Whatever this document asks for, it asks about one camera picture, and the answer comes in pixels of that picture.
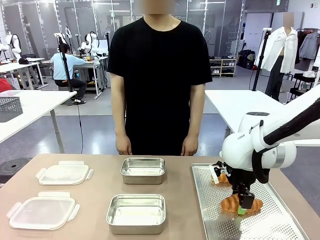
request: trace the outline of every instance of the rectangular metal tray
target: rectangular metal tray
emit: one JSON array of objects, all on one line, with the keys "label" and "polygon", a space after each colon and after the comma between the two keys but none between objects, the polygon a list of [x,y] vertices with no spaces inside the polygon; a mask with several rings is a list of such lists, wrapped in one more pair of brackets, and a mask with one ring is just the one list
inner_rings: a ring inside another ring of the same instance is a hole
[{"label": "rectangular metal tray", "polygon": [[165,173],[166,164],[162,158],[130,157],[121,167],[125,184],[161,184]]},{"label": "rectangular metal tray", "polygon": [[308,240],[271,184],[256,181],[250,191],[263,202],[255,215],[222,213],[220,203],[232,194],[226,184],[213,184],[209,164],[192,164],[207,240]]},{"label": "rectangular metal tray", "polygon": [[106,222],[113,234],[160,234],[165,220],[165,198],[158,194],[116,195],[106,214]]}]

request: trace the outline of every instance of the croissant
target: croissant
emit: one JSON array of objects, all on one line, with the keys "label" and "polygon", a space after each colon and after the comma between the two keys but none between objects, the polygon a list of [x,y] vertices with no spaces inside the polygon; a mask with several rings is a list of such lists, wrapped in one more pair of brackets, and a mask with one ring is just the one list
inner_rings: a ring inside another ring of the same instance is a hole
[{"label": "croissant", "polygon": [[225,175],[224,173],[221,173],[220,176],[218,176],[218,180],[219,180],[219,183],[221,183],[221,184],[228,184],[229,183],[227,175]]},{"label": "croissant", "polygon": [[[253,204],[252,204],[252,208],[251,209],[247,209],[246,213],[250,214],[250,213],[255,213],[260,211],[260,209],[262,208],[262,206],[264,205],[264,203],[259,200],[259,199],[254,199]],[[238,213],[238,207],[239,207],[239,197],[237,194],[233,194],[229,197],[227,197],[226,199],[224,199],[221,203],[220,206],[222,208],[222,211],[224,212],[230,212],[230,213]]]}]

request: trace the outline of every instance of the wire basket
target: wire basket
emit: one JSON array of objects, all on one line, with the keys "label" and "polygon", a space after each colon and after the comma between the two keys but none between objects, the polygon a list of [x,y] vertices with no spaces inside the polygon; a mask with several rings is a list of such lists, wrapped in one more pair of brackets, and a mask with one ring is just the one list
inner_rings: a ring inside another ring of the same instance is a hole
[{"label": "wire basket", "polygon": [[20,98],[0,96],[0,123],[5,123],[23,114]]}]

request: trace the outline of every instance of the ceiling light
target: ceiling light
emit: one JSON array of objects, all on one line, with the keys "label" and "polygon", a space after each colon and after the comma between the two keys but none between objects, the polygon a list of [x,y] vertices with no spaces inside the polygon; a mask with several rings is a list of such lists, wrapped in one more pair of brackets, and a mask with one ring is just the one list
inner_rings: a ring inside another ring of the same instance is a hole
[{"label": "ceiling light", "polygon": [[130,10],[109,10],[109,12],[130,12]]},{"label": "ceiling light", "polygon": [[225,4],[225,1],[200,2],[199,4]]},{"label": "ceiling light", "polygon": [[120,5],[120,3],[95,2],[95,5]]}]

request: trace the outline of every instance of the clear plastic lid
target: clear plastic lid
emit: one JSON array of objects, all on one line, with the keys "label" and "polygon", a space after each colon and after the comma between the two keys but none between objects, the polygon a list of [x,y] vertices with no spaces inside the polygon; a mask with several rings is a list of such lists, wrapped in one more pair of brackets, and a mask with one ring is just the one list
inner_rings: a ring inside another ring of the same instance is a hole
[{"label": "clear plastic lid", "polygon": [[93,170],[83,161],[60,161],[58,165],[41,169],[36,177],[41,185],[76,185],[92,174]]},{"label": "clear plastic lid", "polygon": [[79,207],[69,192],[40,192],[22,204],[16,203],[7,217],[12,228],[55,230],[72,220]]}]

